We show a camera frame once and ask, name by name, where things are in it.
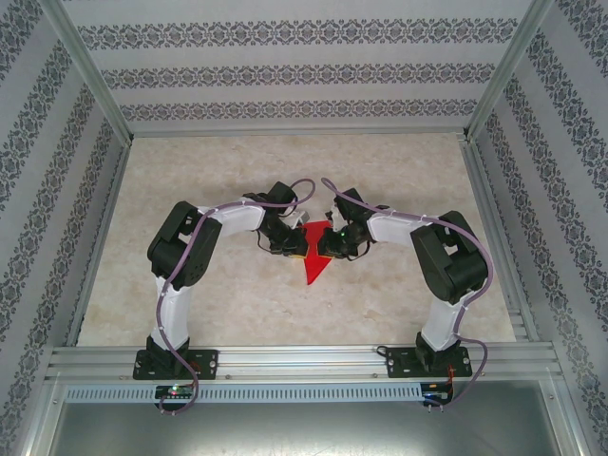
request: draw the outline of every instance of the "red triangle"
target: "red triangle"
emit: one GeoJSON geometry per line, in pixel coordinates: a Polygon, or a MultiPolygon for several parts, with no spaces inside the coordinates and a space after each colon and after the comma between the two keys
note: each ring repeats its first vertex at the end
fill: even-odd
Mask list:
{"type": "Polygon", "coordinates": [[[305,223],[302,227],[306,229],[306,241],[308,242],[308,254],[304,258],[304,267],[306,268],[306,280],[310,285],[332,261],[331,258],[326,256],[319,256],[316,249],[323,236],[323,231],[325,228],[330,228],[331,225],[327,220],[322,220],[305,223]]]}

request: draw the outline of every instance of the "robotic arm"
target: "robotic arm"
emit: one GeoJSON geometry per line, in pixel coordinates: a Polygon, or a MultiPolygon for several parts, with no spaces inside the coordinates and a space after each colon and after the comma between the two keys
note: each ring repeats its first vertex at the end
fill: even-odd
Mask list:
{"type": "MultiPolygon", "coordinates": [[[[219,238],[241,231],[258,231],[270,240],[272,254],[286,257],[306,256],[306,231],[299,226],[308,217],[305,212],[293,211],[285,218],[285,208],[264,208],[245,204],[246,201],[280,204],[294,200],[294,190],[282,182],[277,182],[267,194],[246,194],[238,200],[243,202],[242,205],[219,209],[201,225],[186,262],[166,290],[161,307],[162,329],[171,346],[182,357],[189,346],[187,320],[192,287],[205,274],[219,238]]],[[[152,262],[152,273],[156,276],[158,296],[161,295],[165,281],[176,269],[186,248],[187,242],[183,238],[192,234],[194,227],[208,210],[207,207],[196,207],[186,201],[177,203],[150,244],[147,256],[152,262]]],[[[146,351],[156,366],[155,371],[164,371],[176,376],[181,373],[182,365],[176,362],[176,358],[168,350],[157,325],[147,338],[146,351]]]]}
{"type": "MultiPolygon", "coordinates": [[[[354,188],[344,194],[362,201],[354,188]]],[[[377,207],[390,211],[388,206],[377,207]]],[[[482,288],[488,276],[478,248],[442,225],[377,213],[340,197],[334,199],[327,216],[333,228],[327,228],[319,240],[322,256],[353,259],[364,242],[394,242],[414,248],[434,296],[427,323],[416,337],[416,357],[425,371],[444,369],[460,346],[453,329],[463,303],[482,288]],[[456,250],[449,253],[446,247],[456,250]]],[[[450,211],[439,219],[473,235],[458,212],[450,211]]]]}

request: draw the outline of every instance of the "enclosure wall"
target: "enclosure wall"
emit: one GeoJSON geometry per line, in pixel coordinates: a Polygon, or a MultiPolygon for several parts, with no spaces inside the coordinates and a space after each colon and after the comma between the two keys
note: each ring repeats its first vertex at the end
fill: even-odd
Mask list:
{"type": "Polygon", "coordinates": [[[65,343],[124,149],[35,1],[0,2],[0,454],[65,343]]]}
{"type": "Polygon", "coordinates": [[[476,139],[536,325],[608,452],[608,2],[560,0],[476,139]]]}
{"type": "Polygon", "coordinates": [[[530,0],[66,1],[137,134],[466,126],[530,0]]]}

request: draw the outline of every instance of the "wire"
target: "wire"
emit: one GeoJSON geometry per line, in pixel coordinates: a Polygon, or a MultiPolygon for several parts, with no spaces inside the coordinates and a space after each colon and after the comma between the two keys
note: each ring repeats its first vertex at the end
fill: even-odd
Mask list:
{"type": "Polygon", "coordinates": [[[288,214],[282,214],[280,216],[278,216],[280,219],[285,219],[286,217],[290,216],[291,214],[293,214],[295,212],[295,209],[297,209],[297,204],[292,208],[292,211],[289,212],[288,214]]]}
{"type": "MultiPolygon", "coordinates": [[[[304,199],[302,199],[299,202],[300,204],[303,202],[306,202],[310,198],[312,198],[314,195],[314,190],[316,189],[316,184],[314,183],[314,180],[309,179],[309,178],[303,178],[303,179],[297,180],[296,182],[294,182],[292,184],[292,187],[298,185],[301,182],[308,182],[312,186],[312,189],[311,189],[311,192],[304,199]]],[[[188,256],[190,255],[190,251],[192,250],[192,247],[194,246],[197,236],[199,235],[202,224],[207,220],[208,217],[210,217],[217,211],[220,211],[222,209],[226,209],[229,207],[257,206],[257,207],[285,208],[285,207],[293,207],[294,205],[298,205],[298,202],[292,201],[292,202],[288,202],[286,204],[278,204],[278,203],[272,203],[272,202],[256,202],[256,201],[248,201],[248,200],[238,201],[238,202],[228,202],[226,204],[221,204],[220,206],[209,209],[207,212],[205,212],[202,215],[202,217],[197,222],[197,226],[195,226],[194,231],[192,232],[192,236],[188,240],[186,248],[184,249],[183,254],[181,254],[178,264],[176,265],[175,269],[173,270],[173,272],[171,273],[169,278],[167,278],[164,281],[164,285],[162,285],[161,293],[159,295],[159,300],[157,301],[157,305],[156,305],[156,323],[159,328],[159,333],[161,335],[161,339],[164,342],[164,345],[167,347],[167,349],[171,352],[171,354],[173,354],[173,356],[175,356],[175,358],[180,362],[180,364],[182,364],[192,375],[195,391],[192,394],[190,401],[188,401],[186,404],[183,405],[183,407],[181,407],[177,410],[164,409],[162,407],[162,404],[164,403],[166,396],[163,396],[159,402],[159,410],[161,411],[162,414],[178,415],[180,413],[184,413],[185,411],[190,409],[195,404],[197,398],[199,397],[199,386],[200,386],[199,377],[197,376],[197,373],[195,372],[194,368],[192,366],[190,366],[188,364],[188,362],[181,357],[181,355],[178,353],[178,351],[175,350],[175,348],[171,345],[171,342],[169,342],[169,338],[167,337],[167,334],[164,332],[164,326],[162,325],[161,310],[162,310],[162,303],[164,301],[164,297],[167,295],[167,292],[169,290],[169,287],[171,286],[171,283],[173,282],[173,280],[175,280],[175,277],[180,273],[186,260],[188,259],[188,256]]]]}
{"type": "Polygon", "coordinates": [[[487,363],[487,345],[478,339],[470,339],[467,337],[462,337],[458,334],[458,331],[460,330],[460,324],[463,321],[463,318],[465,317],[466,309],[468,308],[470,303],[475,301],[476,299],[479,299],[479,297],[481,295],[483,295],[487,291],[487,289],[490,288],[490,285],[492,284],[492,279],[494,277],[494,264],[492,263],[492,258],[490,257],[489,253],[487,252],[487,250],[485,249],[483,244],[476,237],[471,235],[467,230],[461,228],[460,226],[454,225],[453,223],[450,223],[448,221],[443,221],[443,220],[440,220],[438,218],[433,218],[433,217],[416,216],[414,214],[408,214],[407,212],[398,212],[398,211],[391,211],[388,209],[381,209],[381,208],[372,206],[370,204],[366,204],[365,202],[360,201],[358,199],[351,198],[348,195],[345,195],[344,193],[340,192],[337,189],[337,187],[333,184],[333,182],[331,180],[329,180],[327,178],[321,178],[321,182],[323,182],[323,184],[326,187],[328,187],[330,190],[332,190],[338,197],[340,197],[346,201],[350,201],[354,204],[358,204],[359,206],[365,207],[366,209],[370,209],[373,212],[378,212],[380,214],[386,214],[388,216],[399,217],[401,219],[414,220],[414,221],[425,221],[427,223],[436,223],[438,225],[445,226],[447,229],[453,230],[456,233],[463,235],[465,238],[470,240],[475,245],[475,247],[477,247],[479,249],[480,253],[482,254],[482,257],[484,258],[485,265],[487,267],[487,280],[485,281],[484,286],[478,292],[465,298],[465,302],[463,302],[463,307],[461,308],[461,310],[458,312],[458,315],[456,316],[456,321],[454,322],[454,328],[452,331],[453,331],[454,335],[456,336],[456,338],[461,340],[462,342],[465,342],[468,344],[478,344],[479,346],[481,346],[482,350],[484,351],[484,357],[482,358],[482,362],[480,363],[479,368],[477,369],[475,374],[473,374],[473,377],[468,382],[465,389],[455,399],[453,399],[448,405],[452,406],[452,405],[456,404],[470,391],[470,389],[473,387],[473,385],[475,384],[475,382],[481,375],[482,371],[484,370],[485,364],[487,363]]]}

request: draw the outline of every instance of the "striped wallpaper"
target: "striped wallpaper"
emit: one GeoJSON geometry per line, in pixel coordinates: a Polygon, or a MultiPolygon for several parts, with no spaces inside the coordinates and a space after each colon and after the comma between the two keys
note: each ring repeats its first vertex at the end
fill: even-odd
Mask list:
{"type": "Polygon", "coordinates": [[[608,3],[557,1],[477,139],[528,303],[608,454],[608,3]]]}
{"type": "Polygon", "coordinates": [[[159,134],[466,126],[529,0],[64,5],[132,130],[159,134]]]}
{"type": "Polygon", "coordinates": [[[45,350],[74,323],[124,153],[33,0],[0,4],[0,119],[0,455],[10,455],[45,350]]]}

